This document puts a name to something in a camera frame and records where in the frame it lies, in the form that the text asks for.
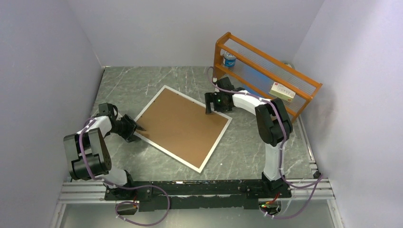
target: white border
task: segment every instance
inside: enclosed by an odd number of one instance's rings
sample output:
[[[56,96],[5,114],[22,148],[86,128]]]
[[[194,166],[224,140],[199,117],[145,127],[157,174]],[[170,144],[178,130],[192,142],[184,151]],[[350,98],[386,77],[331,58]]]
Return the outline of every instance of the white border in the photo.
[[[195,99],[189,97],[188,95],[185,95],[185,94],[183,94],[183,93],[181,93],[181,92],[179,92],[179,91],[177,91],[177,90],[174,90],[174,89],[172,89],[171,87],[169,87],[169,86],[167,86],[167,85],[164,85],[164,86],[160,89],[160,91],[158,91],[158,93],[151,99],[151,101],[144,107],[144,109],[139,113],[139,115],[134,119],[135,121],[137,121],[137,120],[140,118],[140,116],[147,110],[147,108],[153,103],[153,101],[160,95],[160,93],[161,93],[164,89],[169,89],[169,90],[171,90],[172,92],[174,92],[174,93],[176,93],[176,94],[179,94],[180,96],[182,96],[182,97],[184,97],[184,98],[186,98],[186,99],[188,99],[188,100],[190,100],[190,101],[193,101],[193,102],[195,102],[196,104],[198,104],[198,105],[200,105],[200,106],[202,106],[202,107],[206,107],[206,105],[203,104],[202,102],[200,102],[200,101],[198,101],[198,100],[195,100]],[[146,141],[147,143],[149,143],[150,145],[152,145],[153,147],[157,148],[158,150],[160,150],[160,151],[166,153],[167,155],[173,157],[174,159],[178,160],[180,163],[182,163],[182,164],[188,166],[189,168],[195,170],[195,171],[198,172],[198,173],[201,173],[202,170],[204,169],[204,166],[207,164],[207,161],[210,159],[211,155],[213,154],[213,151],[214,151],[215,148],[217,147],[218,142],[221,140],[222,136],[224,135],[224,132],[227,130],[227,128],[228,128],[228,126],[230,125],[231,120],[232,120],[231,117],[229,117],[229,116],[227,116],[227,115],[225,115],[225,114],[218,113],[218,112],[215,112],[215,113],[217,113],[217,114],[220,115],[220,116],[223,116],[223,117],[227,118],[228,121],[227,121],[227,123],[225,124],[225,126],[224,126],[224,128],[222,129],[220,135],[218,136],[217,140],[215,141],[215,143],[214,143],[213,146],[211,147],[209,153],[207,154],[206,158],[204,159],[203,163],[201,164],[201,166],[200,166],[199,168],[197,168],[196,166],[194,166],[194,165],[188,163],[187,161],[183,160],[182,158],[176,156],[175,154],[169,152],[167,149],[165,149],[165,148],[163,148],[162,146],[160,146],[160,145],[154,143],[153,141],[147,139],[146,137],[142,136],[141,134],[139,134],[139,133],[137,133],[137,132],[135,132],[134,134],[135,134],[136,136],[138,136],[139,138],[141,138],[142,140],[144,140],[144,141]]]

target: gray marble surface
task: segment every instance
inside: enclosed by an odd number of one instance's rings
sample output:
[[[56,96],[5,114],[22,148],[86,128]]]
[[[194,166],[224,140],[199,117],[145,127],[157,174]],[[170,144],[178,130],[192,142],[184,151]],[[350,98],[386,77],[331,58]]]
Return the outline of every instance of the gray marble surface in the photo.
[[[115,104],[121,114],[135,118],[154,95],[167,85],[204,103],[204,93],[213,88],[203,72],[206,67],[107,67],[94,103],[92,115],[104,102]],[[144,141],[126,143],[116,134],[105,138],[113,165],[128,170],[136,181],[228,180],[261,178],[264,143],[255,116],[235,108],[227,131],[202,173],[188,168]],[[287,179],[312,178],[299,124],[285,149]]]

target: gray wall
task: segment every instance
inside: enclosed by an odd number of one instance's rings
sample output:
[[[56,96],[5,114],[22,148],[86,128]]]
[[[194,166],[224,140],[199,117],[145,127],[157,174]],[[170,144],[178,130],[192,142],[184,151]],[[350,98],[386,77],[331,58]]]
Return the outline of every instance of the gray wall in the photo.
[[[326,0],[296,68],[323,87],[303,120],[347,228],[403,227],[403,2]]]
[[[47,227],[102,68],[65,0],[0,3],[0,227]]]
[[[103,66],[210,66],[230,31],[291,60],[323,0],[68,0]]]

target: blue can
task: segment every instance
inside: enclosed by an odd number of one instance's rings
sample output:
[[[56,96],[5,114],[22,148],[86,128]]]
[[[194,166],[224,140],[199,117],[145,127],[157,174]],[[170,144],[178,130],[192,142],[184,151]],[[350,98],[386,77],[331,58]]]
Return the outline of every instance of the blue can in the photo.
[[[232,54],[228,53],[227,51],[224,52],[224,66],[226,67],[233,67],[235,65],[235,60],[237,58]]]

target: floor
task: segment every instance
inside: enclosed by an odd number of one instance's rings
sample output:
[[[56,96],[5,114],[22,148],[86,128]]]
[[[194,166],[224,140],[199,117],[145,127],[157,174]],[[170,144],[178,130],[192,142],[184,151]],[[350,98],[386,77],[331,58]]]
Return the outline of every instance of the floor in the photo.
[[[107,67],[92,115],[96,114],[99,104],[108,102],[115,104],[121,114],[135,118],[163,85],[204,103],[204,93],[213,91],[203,74],[205,69],[203,66]],[[126,143],[115,134],[106,137],[105,141],[113,165],[128,170],[135,181],[261,178],[265,153],[255,116],[238,108],[226,114],[232,117],[232,122],[201,173],[144,141]],[[296,121],[293,127],[285,149],[286,178],[312,178],[301,125]]]

